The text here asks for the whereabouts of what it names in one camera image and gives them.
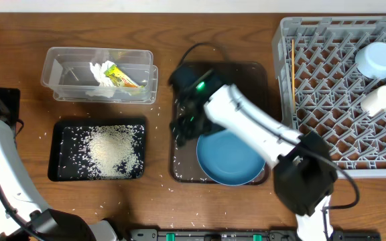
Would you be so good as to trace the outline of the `dark blue plate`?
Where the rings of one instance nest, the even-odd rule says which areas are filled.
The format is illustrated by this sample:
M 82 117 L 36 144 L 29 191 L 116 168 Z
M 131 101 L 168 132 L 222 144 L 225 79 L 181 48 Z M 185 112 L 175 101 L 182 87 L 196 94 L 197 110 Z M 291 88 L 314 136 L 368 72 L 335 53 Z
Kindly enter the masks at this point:
M 200 136 L 196 156 L 209 178 L 229 186 L 253 181 L 265 167 L 265 160 L 228 130 Z

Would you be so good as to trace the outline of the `wooden chopstick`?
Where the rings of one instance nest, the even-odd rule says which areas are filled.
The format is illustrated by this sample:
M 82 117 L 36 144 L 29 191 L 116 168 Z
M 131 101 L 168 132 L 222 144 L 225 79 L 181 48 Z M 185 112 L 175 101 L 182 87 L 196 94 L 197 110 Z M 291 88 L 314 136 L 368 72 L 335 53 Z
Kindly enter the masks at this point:
M 293 111 L 296 113 L 296 89 L 295 89 L 295 45 L 294 39 L 291 42 L 292 52 L 291 52 L 291 77 L 292 77 L 292 100 L 293 100 Z

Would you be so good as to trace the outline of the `yellow green snack wrapper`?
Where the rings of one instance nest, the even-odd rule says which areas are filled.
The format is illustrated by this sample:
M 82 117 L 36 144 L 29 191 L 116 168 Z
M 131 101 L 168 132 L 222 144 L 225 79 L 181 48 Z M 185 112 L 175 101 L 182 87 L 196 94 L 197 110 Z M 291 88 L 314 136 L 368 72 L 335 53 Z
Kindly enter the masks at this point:
M 130 77 L 121 71 L 115 64 L 105 70 L 104 74 L 117 87 L 139 88 L 139 85 L 130 79 Z

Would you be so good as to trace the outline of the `pile of white rice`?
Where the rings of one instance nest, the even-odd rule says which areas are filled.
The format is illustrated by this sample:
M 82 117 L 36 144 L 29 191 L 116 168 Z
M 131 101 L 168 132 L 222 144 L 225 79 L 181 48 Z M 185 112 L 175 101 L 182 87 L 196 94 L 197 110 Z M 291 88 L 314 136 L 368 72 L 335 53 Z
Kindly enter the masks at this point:
M 133 165 L 137 158 L 133 154 L 133 131 L 128 127 L 103 127 L 94 130 L 86 142 L 90 160 L 104 174 L 118 173 L 113 167 L 121 161 Z

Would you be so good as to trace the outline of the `white cup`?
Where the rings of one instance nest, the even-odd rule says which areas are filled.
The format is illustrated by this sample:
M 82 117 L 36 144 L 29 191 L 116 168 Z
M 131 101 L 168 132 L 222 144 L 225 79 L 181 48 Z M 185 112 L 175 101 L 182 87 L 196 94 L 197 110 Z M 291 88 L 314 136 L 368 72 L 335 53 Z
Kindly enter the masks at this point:
M 386 86 L 370 92 L 361 101 L 361 108 L 369 116 L 375 116 L 386 110 Z

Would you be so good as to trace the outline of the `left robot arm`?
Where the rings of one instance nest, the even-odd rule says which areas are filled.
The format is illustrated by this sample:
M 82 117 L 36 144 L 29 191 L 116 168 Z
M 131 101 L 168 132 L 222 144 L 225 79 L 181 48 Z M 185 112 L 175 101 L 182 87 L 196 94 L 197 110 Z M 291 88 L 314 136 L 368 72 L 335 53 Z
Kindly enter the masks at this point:
M 19 122 L 0 98 L 0 240 L 122 240 L 109 221 L 88 225 L 46 202 L 17 151 Z

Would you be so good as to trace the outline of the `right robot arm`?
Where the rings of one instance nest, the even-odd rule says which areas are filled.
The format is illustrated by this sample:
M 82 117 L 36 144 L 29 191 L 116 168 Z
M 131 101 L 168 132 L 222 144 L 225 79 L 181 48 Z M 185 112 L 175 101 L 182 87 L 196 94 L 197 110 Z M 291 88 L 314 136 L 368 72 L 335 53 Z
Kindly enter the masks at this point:
M 326 142 L 269 116 L 245 94 L 235 77 L 215 68 L 197 72 L 185 64 L 170 76 L 181 115 L 170 124 L 180 147 L 196 141 L 196 158 L 215 182 L 250 182 L 263 167 L 274 191 L 296 215 L 301 240 L 329 240 L 330 199 L 337 180 Z

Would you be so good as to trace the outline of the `white napkin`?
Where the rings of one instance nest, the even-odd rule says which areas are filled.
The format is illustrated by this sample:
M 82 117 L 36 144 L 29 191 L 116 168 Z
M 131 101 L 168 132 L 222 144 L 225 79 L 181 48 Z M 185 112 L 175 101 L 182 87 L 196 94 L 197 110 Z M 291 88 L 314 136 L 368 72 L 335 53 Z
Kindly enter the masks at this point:
M 105 72 L 113 65 L 114 63 L 108 60 L 103 64 L 89 63 L 90 71 L 92 72 L 94 79 L 99 83 L 99 88 L 87 91 L 87 95 L 104 96 L 106 98 L 113 97 L 115 85 L 112 80 L 105 75 Z

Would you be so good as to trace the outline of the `light blue bowl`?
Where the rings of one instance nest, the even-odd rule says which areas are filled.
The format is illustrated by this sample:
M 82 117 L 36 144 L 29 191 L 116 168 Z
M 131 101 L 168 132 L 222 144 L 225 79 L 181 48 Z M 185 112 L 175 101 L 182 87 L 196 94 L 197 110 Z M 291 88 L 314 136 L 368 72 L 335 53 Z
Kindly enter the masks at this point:
M 355 56 L 358 71 L 367 78 L 386 78 L 386 43 L 374 42 Z

